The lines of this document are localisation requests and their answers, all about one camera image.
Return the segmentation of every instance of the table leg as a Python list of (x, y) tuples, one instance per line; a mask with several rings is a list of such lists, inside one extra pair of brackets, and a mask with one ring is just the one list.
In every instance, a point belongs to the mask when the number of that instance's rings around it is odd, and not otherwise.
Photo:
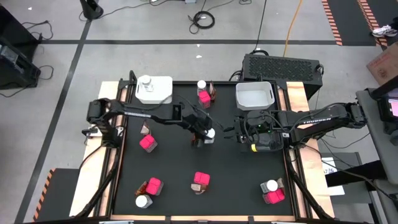
[[(386, 179), (386, 173), (380, 161), (369, 162), (357, 167), (346, 169), (345, 171), (362, 175), (370, 180)], [(343, 171), (334, 172), (325, 176), (328, 187), (364, 181), (360, 177), (347, 174)]]

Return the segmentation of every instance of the yellow cable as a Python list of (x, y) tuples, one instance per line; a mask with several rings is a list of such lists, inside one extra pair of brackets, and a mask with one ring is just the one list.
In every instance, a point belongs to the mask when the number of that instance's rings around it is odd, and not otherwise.
[(296, 12), (295, 12), (295, 14), (294, 14), (292, 23), (290, 24), (289, 31), (287, 31), (287, 37), (286, 37), (285, 50), (284, 50), (284, 56), (283, 56), (283, 57), (285, 57), (286, 50), (287, 50), (287, 44), (288, 44), (288, 42), (289, 42), (290, 31), (292, 30), (294, 20), (296, 20), (296, 16), (297, 16), (297, 14), (299, 13), (301, 3), (303, 3), (303, 0), (300, 0), (299, 4), (298, 4), (298, 6), (297, 6)]

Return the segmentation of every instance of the concrete floor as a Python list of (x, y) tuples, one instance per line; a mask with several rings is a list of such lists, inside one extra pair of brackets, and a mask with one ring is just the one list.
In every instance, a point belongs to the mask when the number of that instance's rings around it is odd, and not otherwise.
[[(205, 9), (227, 0), (208, 1)], [(299, 0), (267, 0), (260, 39), (277, 40), (276, 45), (259, 45), (270, 55), (282, 56), (295, 7)], [(47, 172), (54, 167), (77, 168), (83, 157), (84, 137), (80, 131), (87, 127), (87, 104), (96, 98), (102, 81), (128, 78), (134, 70), (137, 75), (168, 75), (174, 80), (227, 80), (241, 67), (244, 54), (254, 44), (176, 44), (158, 41), (156, 44), (93, 44), (86, 40), (255, 40), (258, 34), (264, 1), (253, 1), (241, 6), (238, 1), (212, 10), (216, 25), (201, 30), (197, 35), (188, 31), (187, 15), (200, 10), (198, 4), (171, 1), (159, 7), (142, 6), (118, 11), (85, 27), (78, 19), (79, 1), (70, 0), (0, 0), (20, 22), (49, 20), (53, 26), (53, 40), (36, 51), (37, 66), (52, 65), (51, 80), (41, 80), (37, 88), (28, 89), (12, 98), (1, 98), (0, 128), (2, 156), (0, 157), (0, 222), (13, 223), (30, 182), (32, 198), (25, 199), (25, 222), (32, 221)], [(139, 0), (101, 0), (105, 13), (123, 6), (135, 6)], [(31, 31), (50, 35), (47, 26)], [(317, 40), (334, 40), (320, 0), (306, 0), (292, 29), (291, 40), (314, 40), (312, 45), (290, 45), (286, 57), (317, 59), (325, 66), (323, 87), (318, 107), (329, 103), (355, 100), (355, 91), (377, 87), (366, 64), (381, 52), (380, 47), (344, 47), (316, 45)], [(59, 119), (54, 111), (63, 87), (68, 87)], [(310, 100), (315, 107), (316, 97)], [(47, 133), (54, 124), (53, 136)], [(339, 129), (331, 144), (344, 146), (364, 136), (368, 130)], [(42, 157), (43, 166), (32, 177), (32, 171), (43, 145), (49, 143), (48, 153)], [(322, 143), (320, 150), (327, 152)], [(378, 159), (371, 138), (335, 152), (359, 152), (363, 162)], [(336, 216), (342, 220), (373, 222), (367, 206), (335, 205)]]

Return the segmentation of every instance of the cardboard box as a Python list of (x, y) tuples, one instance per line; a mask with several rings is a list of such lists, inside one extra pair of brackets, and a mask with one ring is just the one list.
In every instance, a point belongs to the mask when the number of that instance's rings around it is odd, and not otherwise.
[(366, 66), (380, 85), (397, 76), (398, 42), (392, 44)]

